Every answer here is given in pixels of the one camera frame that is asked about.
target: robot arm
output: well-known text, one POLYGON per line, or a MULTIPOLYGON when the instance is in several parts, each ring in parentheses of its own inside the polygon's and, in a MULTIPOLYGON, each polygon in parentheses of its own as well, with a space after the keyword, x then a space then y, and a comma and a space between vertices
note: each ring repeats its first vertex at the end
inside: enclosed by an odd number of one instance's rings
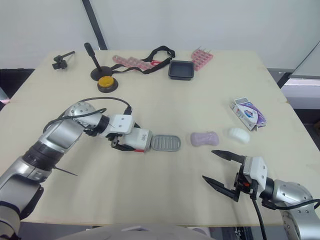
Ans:
POLYGON ((0 239, 17 237, 20 220, 31 214, 44 191, 40 183, 48 178, 83 132, 108 138, 116 149, 147 151, 151 132, 134 126, 131 115, 107 117, 83 101, 51 121, 38 141, 0 177, 0 239))
POLYGON ((320 219, 315 212, 319 203, 314 206, 319 199, 313 199, 305 187, 267 177, 268 168, 262 157, 240 156, 222 150, 213 150, 212 153, 236 161, 241 167, 234 181, 235 189, 227 189, 221 182, 202 176, 210 186, 236 202, 243 192, 253 201, 261 198, 266 208, 280 210, 289 240, 320 240, 320 219))

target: black phone holder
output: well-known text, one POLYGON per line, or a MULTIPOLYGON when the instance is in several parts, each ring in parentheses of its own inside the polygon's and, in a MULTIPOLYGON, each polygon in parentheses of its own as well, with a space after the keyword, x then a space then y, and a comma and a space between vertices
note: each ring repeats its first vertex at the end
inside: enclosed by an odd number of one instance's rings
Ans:
POLYGON ((52 64, 52 67, 53 69, 66 69, 68 67, 68 64, 66 62, 66 60, 64 60, 65 57, 71 55, 71 54, 74 54, 75 51, 71 51, 71 52, 68 52, 67 54, 64 54, 64 55, 58 55, 58 56, 55 56, 53 58, 53 61, 55 61, 56 63, 53 63, 52 64))

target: wooden table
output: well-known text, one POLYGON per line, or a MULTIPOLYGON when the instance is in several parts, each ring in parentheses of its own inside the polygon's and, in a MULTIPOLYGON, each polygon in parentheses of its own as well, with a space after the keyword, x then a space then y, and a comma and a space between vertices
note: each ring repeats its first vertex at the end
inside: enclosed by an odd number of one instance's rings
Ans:
MULTIPOLYGON (((232 188, 239 165, 211 153, 227 150, 262 156, 268 176, 298 182, 320 197, 320 152, 287 103, 277 84, 251 51, 217 51, 191 81, 171 80, 168 66, 149 75, 115 74, 119 87, 101 93, 90 78, 94 68, 85 52, 68 60, 68 68, 54 70, 53 52, 33 72, 0 112, 0 173, 34 144, 44 125, 78 100, 112 96, 128 101, 133 117, 154 134, 177 135, 177 152, 150 150, 121 152, 105 138, 83 135, 43 183, 44 194, 27 222, 106 225, 113 223, 172 223, 197 226, 258 225, 248 195, 239 202, 213 190, 202 175, 232 188), (246 129, 232 112, 233 99, 248 97, 265 115, 267 125, 250 132, 251 141, 240 144, 226 130, 246 129), (218 146, 193 147, 192 132, 215 131, 218 146)), ((99 51, 101 65, 113 66, 112 56, 145 58, 148 51, 99 51)), ((176 60, 190 60, 190 52, 176 53, 176 60)), ((159 53, 157 60, 165 59, 159 53)), ((91 102, 105 114, 121 114, 125 105, 112 100, 91 102)), ((280 225, 279 211, 261 207, 266 225, 280 225)))

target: purple package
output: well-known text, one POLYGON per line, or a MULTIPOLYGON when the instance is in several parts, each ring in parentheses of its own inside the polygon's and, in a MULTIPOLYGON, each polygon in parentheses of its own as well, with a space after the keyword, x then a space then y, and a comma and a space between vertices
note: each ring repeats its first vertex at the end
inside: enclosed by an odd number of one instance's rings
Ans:
POLYGON ((234 100, 231 108, 250 131, 266 126, 264 115, 246 97, 234 100))

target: black lanyard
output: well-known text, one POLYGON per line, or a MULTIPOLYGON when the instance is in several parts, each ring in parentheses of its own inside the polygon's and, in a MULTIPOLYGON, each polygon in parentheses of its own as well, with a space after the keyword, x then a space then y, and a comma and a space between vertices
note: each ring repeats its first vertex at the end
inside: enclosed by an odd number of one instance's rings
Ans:
POLYGON ((131 71, 131 70, 137 70, 143 74, 150 74, 150 73, 153 73, 159 69, 162 69, 163 67, 165 67, 166 65, 168 65, 171 61, 171 59, 175 58, 176 57, 176 53, 174 50, 168 48, 167 46, 160 46, 158 48, 156 48, 155 50, 153 50, 150 55, 144 59, 141 59, 141 61, 144 61, 144 62, 152 62, 152 60, 154 59, 154 56, 157 54, 157 52, 159 51, 166 51, 169 55, 169 57, 167 59, 165 59, 164 61, 160 62, 158 65, 154 66, 153 68, 150 68, 150 69, 147 69, 147 70, 141 70, 141 68, 139 67, 136 67, 136 66, 133 66, 133 67, 129 67, 127 68, 126 70, 123 70, 123 71, 118 71, 118 70, 115 70, 115 69, 118 69, 120 67, 125 67, 124 65, 122 64, 116 64, 114 66, 111 67, 112 69, 112 74, 120 74, 120 73, 125 73, 125 72, 128 72, 128 71, 131 71))

